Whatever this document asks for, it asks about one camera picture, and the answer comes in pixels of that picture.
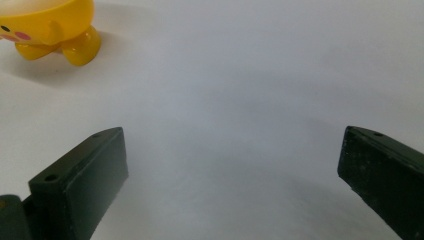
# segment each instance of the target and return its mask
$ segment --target yellow rubber duck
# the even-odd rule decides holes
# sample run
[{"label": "yellow rubber duck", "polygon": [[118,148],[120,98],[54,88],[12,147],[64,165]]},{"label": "yellow rubber duck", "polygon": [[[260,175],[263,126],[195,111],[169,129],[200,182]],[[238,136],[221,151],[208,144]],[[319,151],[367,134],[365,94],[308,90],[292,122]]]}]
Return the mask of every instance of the yellow rubber duck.
[{"label": "yellow rubber duck", "polygon": [[71,64],[82,66],[101,45],[93,15],[93,0],[0,0],[0,39],[15,42],[27,60],[60,47]]}]

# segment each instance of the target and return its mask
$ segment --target white table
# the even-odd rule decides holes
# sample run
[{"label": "white table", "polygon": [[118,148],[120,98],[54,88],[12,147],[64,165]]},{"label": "white table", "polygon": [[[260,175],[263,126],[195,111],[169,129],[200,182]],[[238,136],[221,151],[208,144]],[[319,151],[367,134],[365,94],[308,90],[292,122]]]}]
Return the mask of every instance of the white table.
[{"label": "white table", "polygon": [[98,57],[0,41],[0,194],[122,126],[93,240],[399,239],[338,178],[344,128],[424,151],[422,1],[96,1]]}]

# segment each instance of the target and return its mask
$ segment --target screw hole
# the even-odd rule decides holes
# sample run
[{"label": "screw hole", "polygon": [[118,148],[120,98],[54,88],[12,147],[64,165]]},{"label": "screw hole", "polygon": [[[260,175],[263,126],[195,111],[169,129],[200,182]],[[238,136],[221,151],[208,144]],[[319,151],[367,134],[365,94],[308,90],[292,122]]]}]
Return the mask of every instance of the screw hole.
[{"label": "screw hole", "polygon": [[52,174],[52,175],[47,176],[47,177],[44,179],[44,181],[46,181],[46,182],[53,182],[53,181],[57,180],[57,178],[58,178],[58,176],[56,176],[56,175]]}]

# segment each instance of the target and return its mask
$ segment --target toy foot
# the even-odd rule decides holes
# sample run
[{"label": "toy foot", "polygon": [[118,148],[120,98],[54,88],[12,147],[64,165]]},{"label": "toy foot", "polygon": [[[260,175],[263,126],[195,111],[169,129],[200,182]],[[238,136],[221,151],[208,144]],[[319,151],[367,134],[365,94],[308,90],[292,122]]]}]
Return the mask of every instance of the toy foot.
[{"label": "toy foot", "polygon": [[35,60],[41,57],[46,56],[47,54],[53,52],[59,47],[59,44],[53,46],[47,45],[28,45],[28,44],[15,44],[16,50],[19,54],[26,60]]},{"label": "toy foot", "polygon": [[78,37],[62,43],[63,55],[75,66],[89,63],[100,49],[101,39],[96,29],[90,26]]}]

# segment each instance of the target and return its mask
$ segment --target pink cheek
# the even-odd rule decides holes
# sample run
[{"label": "pink cheek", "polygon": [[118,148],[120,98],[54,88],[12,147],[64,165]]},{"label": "pink cheek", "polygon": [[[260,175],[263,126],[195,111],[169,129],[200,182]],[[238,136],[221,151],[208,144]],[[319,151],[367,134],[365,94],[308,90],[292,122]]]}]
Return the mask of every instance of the pink cheek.
[{"label": "pink cheek", "polygon": [[26,35],[25,33],[21,33],[21,32],[15,32],[15,35],[23,40],[31,40],[31,37]]},{"label": "pink cheek", "polygon": [[6,34],[1,34],[0,37],[7,39],[9,41],[19,42],[19,39],[12,37],[12,36],[9,36],[9,35],[6,35]]}]

